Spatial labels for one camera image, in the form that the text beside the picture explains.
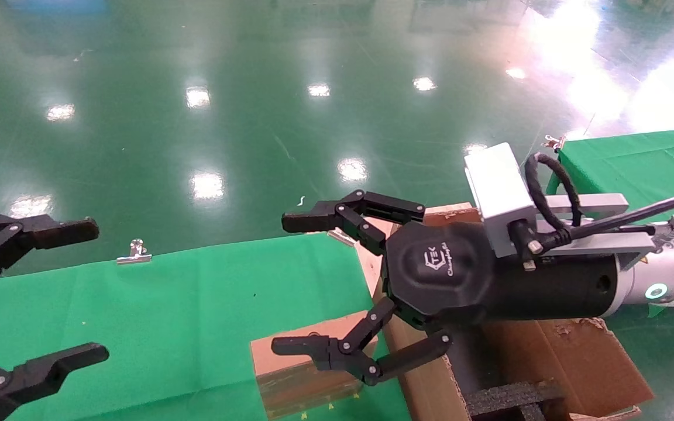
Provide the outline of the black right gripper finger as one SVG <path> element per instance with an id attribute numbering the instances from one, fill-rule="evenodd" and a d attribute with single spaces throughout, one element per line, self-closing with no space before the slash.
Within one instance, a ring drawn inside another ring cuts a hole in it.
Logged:
<path id="1" fill-rule="evenodd" d="M 421 223 L 425 206 L 388 195 L 355 190 L 334 201 L 318 201 L 309 211 L 286 212 L 281 217 L 288 233 L 328 232 L 339 229 L 375 256 L 386 251 L 386 234 L 366 218 L 404 224 Z"/>
<path id="2" fill-rule="evenodd" d="M 317 370 L 346 371 L 368 386 L 396 378 L 446 354 L 452 338 L 441 330 L 379 360 L 369 357 L 364 349 L 388 325 L 396 309 L 393 299 L 383 298 L 345 338 L 320 334 L 275 337 L 271 350 L 278 356 L 308 356 Z"/>

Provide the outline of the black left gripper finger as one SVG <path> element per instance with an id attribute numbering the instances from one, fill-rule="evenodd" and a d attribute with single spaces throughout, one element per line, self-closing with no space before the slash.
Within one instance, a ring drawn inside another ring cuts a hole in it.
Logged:
<path id="1" fill-rule="evenodd" d="M 32 250 L 51 250 L 97 237 L 99 227 L 92 218 L 62 223 L 48 214 L 29 218 L 0 214 L 0 275 Z"/>
<path id="2" fill-rule="evenodd" d="M 0 420 L 22 405 L 57 394 L 72 371 L 109 359 L 107 347 L 85 343 L 28 360 L 10 371 L 0 367 Z"/>

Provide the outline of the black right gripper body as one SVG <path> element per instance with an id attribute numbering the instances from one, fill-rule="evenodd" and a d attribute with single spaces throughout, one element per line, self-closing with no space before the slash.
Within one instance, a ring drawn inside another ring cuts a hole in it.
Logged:
<path id="1" fill-rule="evenodd" d="M 384 287 L 415 328 L 444 323 L 596 318 L 614 301 L 614 256 L 497 258 L 479 223 L 409 223 L 386 240 Z"/>

